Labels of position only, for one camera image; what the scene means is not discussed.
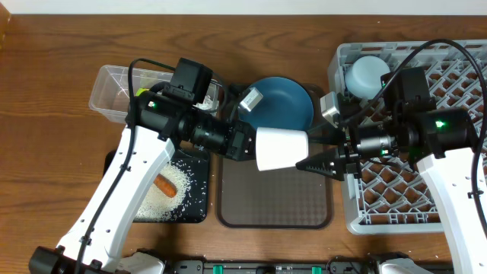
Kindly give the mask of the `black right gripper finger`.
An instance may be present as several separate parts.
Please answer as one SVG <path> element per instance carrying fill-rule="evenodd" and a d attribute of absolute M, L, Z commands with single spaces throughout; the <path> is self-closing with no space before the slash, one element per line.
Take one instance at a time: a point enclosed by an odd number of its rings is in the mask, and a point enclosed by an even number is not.
<path fill-rule="evenodd" d="M 309 142 L 324 145 L 339 145 L 346 140 L 343 130 L 327 121 L 308 129 L 307 135 Z"/>
<path fill-rule="evenodd" d="M 328 148 L 327 150 L 305 158 L 296 163 L 298 170 L 323 175 L 334 180 L 345 179 L 345 165 L 347 163 L 343 146 Z"/>

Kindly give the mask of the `white paper tissue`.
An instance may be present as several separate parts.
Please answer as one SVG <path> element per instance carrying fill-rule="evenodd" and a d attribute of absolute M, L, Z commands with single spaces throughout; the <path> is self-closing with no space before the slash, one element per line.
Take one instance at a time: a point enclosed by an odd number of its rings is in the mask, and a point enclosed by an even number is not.
<path fill-rule="evenodd" d="M 197 103 L 196 107 L 200 110 L 213 110 L 213 99 L 206 95 L 202 103 Z"/>

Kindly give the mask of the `light blue bowl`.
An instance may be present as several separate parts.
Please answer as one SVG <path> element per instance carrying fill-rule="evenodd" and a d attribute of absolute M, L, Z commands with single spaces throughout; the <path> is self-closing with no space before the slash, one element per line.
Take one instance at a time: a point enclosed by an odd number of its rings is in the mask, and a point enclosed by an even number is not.
<path fill-rule="evenodd" d="M 376 56 L 358 59 L 345 74 L 348 91 L 361 99 L 372 100 L 382 88 L 381 76 L 390 73 L 384 60 Z"/>

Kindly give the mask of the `yellow green snack wrapper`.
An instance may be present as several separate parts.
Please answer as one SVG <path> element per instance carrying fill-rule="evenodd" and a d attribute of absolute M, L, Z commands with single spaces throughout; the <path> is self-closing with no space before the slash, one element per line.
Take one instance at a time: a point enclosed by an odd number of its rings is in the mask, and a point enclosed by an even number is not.
<path fill-rule="evenodd" d="M 139 88 L 135 94 L 136 97 L 138 97 L 140 94 L 146 92 L 146 91 L 150 91 L 148 88 Z"/>

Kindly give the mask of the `pink cup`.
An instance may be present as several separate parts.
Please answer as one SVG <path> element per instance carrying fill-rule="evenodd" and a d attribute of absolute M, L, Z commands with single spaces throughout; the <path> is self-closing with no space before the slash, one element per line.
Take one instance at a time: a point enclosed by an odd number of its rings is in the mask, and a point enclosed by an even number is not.
<path fill-rule="evenodd" d="M 259 127 L 255 149 L 259 171 L 294 167 L 309 156 L 308 135 L 298 130 Z"/>

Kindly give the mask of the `orange carrot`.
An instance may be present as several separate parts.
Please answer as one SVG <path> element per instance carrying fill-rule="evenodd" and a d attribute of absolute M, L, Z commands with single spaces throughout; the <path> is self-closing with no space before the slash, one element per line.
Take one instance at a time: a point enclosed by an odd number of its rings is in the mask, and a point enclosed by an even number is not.
<path fill-rule="evenodd" d="M 167 197 L 174 198 L 177 188 L 165 177 L 158 174 L 154 179 L 154 185 Z"/>

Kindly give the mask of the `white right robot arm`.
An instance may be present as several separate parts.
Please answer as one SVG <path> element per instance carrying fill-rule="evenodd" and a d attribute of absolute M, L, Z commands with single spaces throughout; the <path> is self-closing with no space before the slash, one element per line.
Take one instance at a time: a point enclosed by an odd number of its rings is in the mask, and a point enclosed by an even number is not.
<path fill-rule="evenodd" d="M 345 103 L 331 92 L 320 100 L 323 116 L 338 126 L 333 148 L 297 163 L 297 168 L 335 180 L 361 178 L 362 161 L 407 154 L 429 189 L 447 238 L 456 273 L 486 271 L 486 185 L 469 114 L 439 109 L 422 68 L 381 76 L 384 123 L 344 126 Z"/>

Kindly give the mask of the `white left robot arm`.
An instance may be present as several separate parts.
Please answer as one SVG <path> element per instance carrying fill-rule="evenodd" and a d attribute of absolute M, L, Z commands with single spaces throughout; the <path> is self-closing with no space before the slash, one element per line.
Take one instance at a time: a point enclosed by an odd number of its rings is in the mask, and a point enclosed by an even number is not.
<path fill-rule="evenodd" d="M 113 160 L 79 219 L 56 248 L 38 247 L 32 273 L 115 272 L 134 217 L 159 172 L 182 141 L 233 161 L 255 157 L 256 131 L 238 120 L 221 121 L 200 110 L 219 76 L 203 64 L 180 59 L 171 80 L 137 94 L 128 67 L 126 127 Z"/>

